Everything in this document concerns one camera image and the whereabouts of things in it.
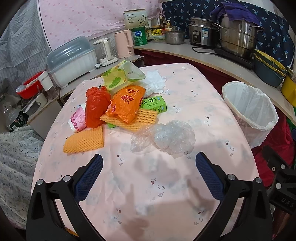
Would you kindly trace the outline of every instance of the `purple towel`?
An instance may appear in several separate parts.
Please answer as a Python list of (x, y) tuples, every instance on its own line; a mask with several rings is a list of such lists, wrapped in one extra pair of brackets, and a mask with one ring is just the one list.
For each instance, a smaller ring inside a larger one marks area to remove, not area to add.
[(234, 20), (245, 20), (249, 23), (260, 25), (257, 17), (252, 14), (248, 9), (238, 3), (227, 3), (222, 2), (220, 5), (211, 12), (212, 20), (214, 23), (223, 14), (227, 14), (230, 21)]

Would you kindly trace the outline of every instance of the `white trash can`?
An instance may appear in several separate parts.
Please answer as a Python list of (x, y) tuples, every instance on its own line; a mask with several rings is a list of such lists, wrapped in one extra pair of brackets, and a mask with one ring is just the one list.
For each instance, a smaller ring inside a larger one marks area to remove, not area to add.
[(258, 88), (239, 81), (225, 84), (222, 94), (250, 148), (261, 145), (279, 120), (270, 98)]

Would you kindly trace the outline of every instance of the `red cloth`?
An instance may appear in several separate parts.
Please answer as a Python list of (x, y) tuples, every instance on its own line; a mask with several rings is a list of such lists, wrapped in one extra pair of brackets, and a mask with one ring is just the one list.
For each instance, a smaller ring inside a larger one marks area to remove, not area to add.
[[(173, 64), (173, 63), (190, 63), (209, 80), (209, 82), (215, 87), (215, 89), (222, 93), (222, 86), (230, 81), (237, 81), (237, 79), (222, 73), (216, 69), (210, 68), (206, 65), (196, 63), (184, 58), (167, 55), (163, 53), (144, 51), (144, 50), (135, 50), (135, 54), (144, 56), (145, 64), (158, 65), (158, 64)], [(260, 178), (263, 180), (263, 183), (266, 187), (272, 184), (274, 174), (267, 167), (267, 162), (262, 157), (262, 147), (269, 145), (274, 149), (289, 165), (293, 162), (295, 157), (295, 146), (293, 139), (291, 137), (291, 132), (289, 125), (286, 121), (286, 116), (278, 108), (276, 111), (279, 116), (279, 121), (276, 126), (269, 133), (265, 141), (258, 147), (252, 149), (253, 156), (257, 165)]]

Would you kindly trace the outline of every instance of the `metal screw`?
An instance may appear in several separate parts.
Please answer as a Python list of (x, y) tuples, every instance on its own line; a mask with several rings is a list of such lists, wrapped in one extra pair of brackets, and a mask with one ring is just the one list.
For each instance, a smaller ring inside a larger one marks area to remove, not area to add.
[(233, 180), (235, 179), (235, 175), (233, 175), (233, 174), (229, 174), (229, 175), (227, 176), (227, 178), (228, 178), (229, 180), (233, 181)]
[(70, 176), (64, 176), (63, 177), (63, 181), (64, 182), (69, 182), (71, 180), (71, 177)]
[(37, 185), (41, 185), (42, 183), (43, 183), (43, 180), (42, 180), (42, 179), (39, 179), (39, 180), (36, 182)]
[(255, 179), (255, 181), (256, 181), (257, 183), (261, 183), (261, 182), (262, 182), (262, 179), (259, 178), (259, 177), (257, 177), (257, 178)]
[(280, 190), (280, 189), (281, 189), (281, 184), (280, 184), (280, 183), (277, 183), (277, 184), (276, 184), (276, 189), (277, 189), (277, 190)]

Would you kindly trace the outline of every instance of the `orange plastic bag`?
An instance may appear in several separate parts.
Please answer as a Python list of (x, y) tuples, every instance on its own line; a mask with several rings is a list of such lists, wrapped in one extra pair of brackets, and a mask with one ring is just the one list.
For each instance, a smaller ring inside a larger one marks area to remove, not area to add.
[(92, 87), (86, 92), (85, 122), (90, 128), (97, 128), (104, 122), (100, 117), (106, 113), (108, 106), (111, 104), (111, 95), (107, 88), (102, 86)]
[(118, 91), (111, 100), (106, 114), (110, 117), (118, 116), (122, 121), (130, 124), (140, 108), (146, 90), (137, 85), (129, 85)]

